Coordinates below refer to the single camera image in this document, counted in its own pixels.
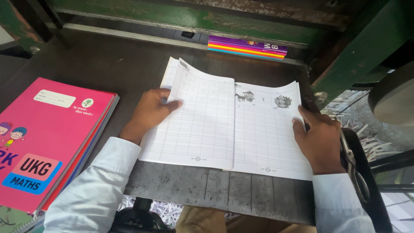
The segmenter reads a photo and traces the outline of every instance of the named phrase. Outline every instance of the cartoon children illustration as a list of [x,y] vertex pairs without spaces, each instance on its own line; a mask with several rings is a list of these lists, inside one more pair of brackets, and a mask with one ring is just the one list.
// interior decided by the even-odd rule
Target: cartoon children illustration
[[12,128],[13,124],[11,122],[2,122],[0,123],[0,135],[4,136]]
[[24,135],[27,133],[27,129],[24,127],[17,127],[14,130],[12,130],[10,132],[10,139],[6,142],[6,144],[4,144],[6,148],[6,150],[9,149],[10,145],[14,142],[14,141],[20,141],[20,140],[24,140]]

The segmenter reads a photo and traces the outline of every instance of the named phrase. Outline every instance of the purple book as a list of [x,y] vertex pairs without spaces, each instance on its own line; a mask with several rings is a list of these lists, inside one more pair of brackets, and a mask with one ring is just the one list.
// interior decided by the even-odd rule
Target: purple book
[[246,48],[261,49],[265,51],[287,53],[286,46],[280,46],[280,45],[275,45],[275,44],[266,44],[266,43],[253,42],[253,41],[247,41],[247,40],[242,40],[242,39],[232,39],[232,38],[226,38],[226,37],[221,37],[221,36],[209,36],[209,42],[210,41],[221,43],[221,44],[241,46],[241,47],[246,47]]

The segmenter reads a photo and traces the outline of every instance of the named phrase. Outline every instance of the hand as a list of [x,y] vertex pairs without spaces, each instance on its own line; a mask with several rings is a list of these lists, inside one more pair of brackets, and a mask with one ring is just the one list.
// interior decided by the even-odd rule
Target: hand
[[122,128],[118,137],[138,145],[148,130],[159,125],[172,111],[181,107],[183,103],[179,100],[168,104],[161,103],[163,97],[168,98],[170,91],[159,88],[144,92],[131,119]]
[[341,123],[331,120],[328,115],[313,114],[302,106],[298,109],[310,130],[306,133],[301,121],[293,119],[295,140],[308,159],[313,174],[345,173],[339,157]]

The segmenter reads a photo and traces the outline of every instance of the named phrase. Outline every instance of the pink notebook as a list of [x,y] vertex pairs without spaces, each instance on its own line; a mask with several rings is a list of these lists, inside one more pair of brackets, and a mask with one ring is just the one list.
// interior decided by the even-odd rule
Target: pink notebook
[[0,205],[33,213],[114,95],[38,78],[0,114]]

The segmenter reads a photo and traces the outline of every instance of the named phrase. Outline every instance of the open notebook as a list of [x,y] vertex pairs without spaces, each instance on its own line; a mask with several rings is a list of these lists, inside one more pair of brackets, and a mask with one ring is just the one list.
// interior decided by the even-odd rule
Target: open notebook
[[140,160],[312,180],[292,130],[302,119],[297,82],[236,83],[170,58],[161,87],[183,106],[144,136]]

